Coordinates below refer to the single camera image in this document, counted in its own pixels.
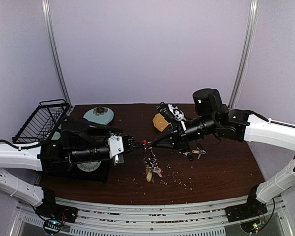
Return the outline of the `keyring bundle with coloured tags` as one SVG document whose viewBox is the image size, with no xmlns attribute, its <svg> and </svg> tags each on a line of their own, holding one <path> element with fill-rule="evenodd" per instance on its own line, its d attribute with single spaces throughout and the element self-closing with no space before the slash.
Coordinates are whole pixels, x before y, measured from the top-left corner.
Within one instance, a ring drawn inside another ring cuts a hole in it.
<svg viewBox="0 0 295 236">
<path fill-rule="evenodd" d="M 147 182 L 154 182 L 155 176 L 163 177 L 163 170 L 159 167 L 156 155 L 154 154 L 151 142 L 142 141 L 143 144 L 143 164 L 146 171 Z"/>
</svg>

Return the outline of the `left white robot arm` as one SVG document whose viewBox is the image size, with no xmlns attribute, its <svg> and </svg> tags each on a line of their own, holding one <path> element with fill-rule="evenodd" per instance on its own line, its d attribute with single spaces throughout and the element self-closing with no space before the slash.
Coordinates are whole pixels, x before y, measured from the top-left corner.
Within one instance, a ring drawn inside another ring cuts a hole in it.
<svg viewBox="0 0 295 236">
<path fill-rule="evenodd" d="M 113 161 L 123 162 L 123 156 L 142 144 L 131 135 L 122 135 L 123 130 L 88 121 L 85 118 L 65 117 L 61 125 L 58 140 L 52 140 L 53 133 L 38 143 L 14 145 L 0 140 L 0 169 L 29 169 L 43 173 L 61 173 L 72 169 L 74 165 Z M 50 218 L 57 218 L 61 208 L 56 204 L 51 189 L 30 185 L 10 174 L 3 174 L 0 189 L 26 201 Z"/>
</svg>

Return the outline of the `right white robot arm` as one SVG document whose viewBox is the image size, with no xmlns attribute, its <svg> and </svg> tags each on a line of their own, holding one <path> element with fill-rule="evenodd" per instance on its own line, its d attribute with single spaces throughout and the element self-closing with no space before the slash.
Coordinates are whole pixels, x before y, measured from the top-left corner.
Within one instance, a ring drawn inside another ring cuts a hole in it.
<svg viewBox="0 0 295 236">
<path fill-rule="evenodd" d="M 295 125 L 266 118 L 251 110 L 229 109 L 217 89 L 204 88 L 192 94 L 198 118 L 188 120 L 178 107 L 161 102 L 158 112 L 170 126 L 149 143 L 150 148 L 179 150 L 190 161 L 189 143 L 207 135 L 238 142 L 265 143 L 295 152 Z M 253 187 L 242 213 L 254 216 L 261 205 L 295 185 L 295 155 L 269 180 Z"/>
</svg>

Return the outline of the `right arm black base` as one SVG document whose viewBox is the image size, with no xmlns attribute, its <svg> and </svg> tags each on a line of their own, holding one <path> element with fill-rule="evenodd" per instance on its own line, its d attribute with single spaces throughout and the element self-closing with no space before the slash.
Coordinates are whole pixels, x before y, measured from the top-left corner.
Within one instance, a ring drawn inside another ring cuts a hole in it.
<svg viewBox="0 0 295 236">
<path fill-rule="evenodd" d="M 267 222 L 265 222 L 267 208 L 265 203 L 261 203 L 257 200 L 257 188 L 258 185 L 251 188 L 246 203 L 225 208 L 226 217 L 229 223 L 258 217 L 259 220 L 251 220 L 240 224 L 241 229 L 250 236 L 253 234 L 256 235 L 262 231 L 272 219 L 275 211 L 275 200 L 273 198 L 272 213 Z"/>
</svg>

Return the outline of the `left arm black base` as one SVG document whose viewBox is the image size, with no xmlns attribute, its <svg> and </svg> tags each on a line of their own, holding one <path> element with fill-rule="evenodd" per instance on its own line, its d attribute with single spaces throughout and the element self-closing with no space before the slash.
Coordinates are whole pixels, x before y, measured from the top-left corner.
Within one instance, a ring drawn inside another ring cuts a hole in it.
<svg viewBox="0 0 295 236">
<path fill-rule="evenodd" d="M 58 234 L 66 222 L 75 223 L 78 209 L 56 203 L 55 193 L 48 188 L 42 188 L 42 204 L 33 206 L 36 215 L 43 220 L 43 230 L 48 235 Z"/>
</svg>

